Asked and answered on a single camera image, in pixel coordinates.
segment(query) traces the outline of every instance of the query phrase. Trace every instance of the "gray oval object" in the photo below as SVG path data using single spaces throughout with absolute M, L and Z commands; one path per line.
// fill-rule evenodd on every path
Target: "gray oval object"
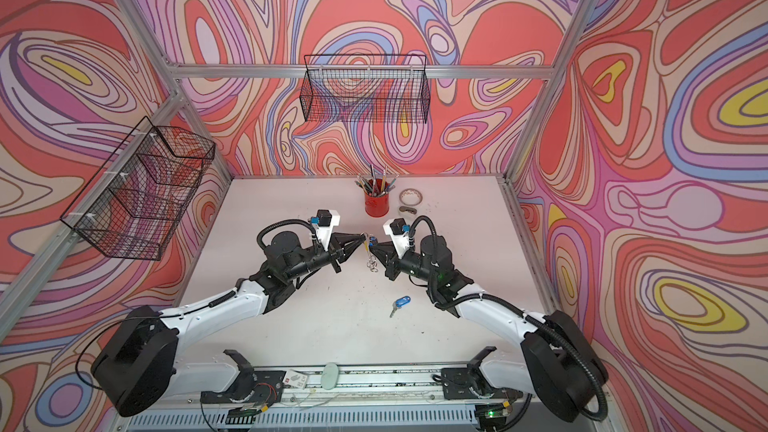
M 339 381 L 339 366 L 336 364 L 326 364 L 322 368 L 322 376 L 320 377 L 320 386 L 325 390 L 331 390 L 336 386 L 336 382 Z

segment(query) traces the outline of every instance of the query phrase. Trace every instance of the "key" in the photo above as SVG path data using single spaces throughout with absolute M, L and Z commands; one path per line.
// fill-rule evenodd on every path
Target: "key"
M 395 312 L 397 312 L 397 309 L 401 308 L 403 305 L 409 303 L 410 301 L 411 301 L 411 298 L 408 295 L 397 299 L 395 303 L 392 304 L 392 313 L 389 314 L 389 318 L 392 318 Z

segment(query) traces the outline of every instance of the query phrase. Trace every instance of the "robotic arm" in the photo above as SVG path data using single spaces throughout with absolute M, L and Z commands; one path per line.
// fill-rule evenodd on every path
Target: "robotic arm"
M 341 272 L 339 264 L 363 243 L 365 235 L 332 232 L 339 222 L 339 214 L 329 210 L 317 211 L 309 223 L 277 222 L 256 237 L 266 255 L 259 271 L 239 279 L 231 290 L 179 308 L 155 312 L 144 306 L 130 312 L 91 366 L 91 374 L 118 413 L 129 417 L 163 396 L 201 390 L 245 399 L 254 386 L 252 368 L 235 350 L 204 364 L 189 364 L 176 356 L 213 332 L 278 308 L 323 266 L 330 264 Z M 275 235 L 270 245 L 264 245 L 265 234 L 289 225 L 307 227 L 312 245 L 302 248 L 291 231 Z
M 426 222 L 431 235 L 414 247 L 416 226 Z M 608 406 L 602 385 L 608 372 L 573 320 L 563 312 L 550 315 L 521 310 L 488 294 L 455 269 L 450 249 L 427 216 L 411 226 L 401 219 L 384 225 L 391 242 L 370 245 L 372 254 L 395 280 L 401 273 L 427 281 L 427 295 L 434 305 L 482 325 L 519 346 L 525 363 L 495 348 L 486 348 L 471 363 L 470 381 L 481 394 L 512 388 L 536 394 L 550 411 L 568 422 L 581 412 L 592 420 L 603 420 Z M 586 408 L 597 396 L 597 413 Z

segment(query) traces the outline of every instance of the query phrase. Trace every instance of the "white table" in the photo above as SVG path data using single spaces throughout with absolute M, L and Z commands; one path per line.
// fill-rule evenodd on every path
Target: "white table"
M 369 217 L 362 190 L 352 178 L 246 178 L 232 183 L 204 246 L 182 304 L 198 301 L 234 286 L 238 278 L 258 271 L 264 254 L 256 234 L 286 218 L 307 219 L 317 209 L 339 211 L 334 232 L 375 235 L 388 240 L 382 224 L 398 216 L 398 194 L 417 188 L 428 215 L 453 252 L 464 275 L 489 293 L 521 308 L 543 311 L 518 236 L 497 179 L 478 177 L 400 177 L 390 197 L 389 214 Z M 269 243 L 274 234 L 265 236 Z M 291 226 L 304 247 L 310 236 Z M 428 234 L 418 226 L 416 244 Z M 364 246 L 335 274 L 327 266 L 310 278 L 282 306 L 218 331 L 190 347 L 187 355 L 217 354 L 235 349 L 255 367 L 337 364 L 445 363 L 471 359 L 485 346 L 519 350 L 473 322 L 434 308 L 424 288 L 400 274 L 390 282 L 370 272 Z M 392 303 L 404 296 L 411 303 L 389 318 Z

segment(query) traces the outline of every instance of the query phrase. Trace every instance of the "black mounting plate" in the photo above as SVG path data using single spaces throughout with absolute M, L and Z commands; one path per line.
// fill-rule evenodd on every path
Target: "black mounting plate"
M 283 397 L 283 379 L 286 376 L 284 370 L 254 370 L 254 384 L 269 384 L 275 389 L 277 398 L 272 400 L 270 394 L 272 389 L 265 385 L 255 385 L 254 394 L 244 402 L 244 404 L 262 404 L 267 401 L 271 403 L 280 402 Z M 203 392 L 200 395 L 200 402 L 203 404 L 232 404 L 232 400 L 216 392 Z
M 442 394 L 447 400 L 479 399 L 469 390 L 468 368 L 444 368 L 440 370 L 440 375 L 442 377 Z M 510 402 L 513 402 L 522 396 L 520 390 L 503 388 L 496 389 L 493 396 L 485 399 L 509 399 Z

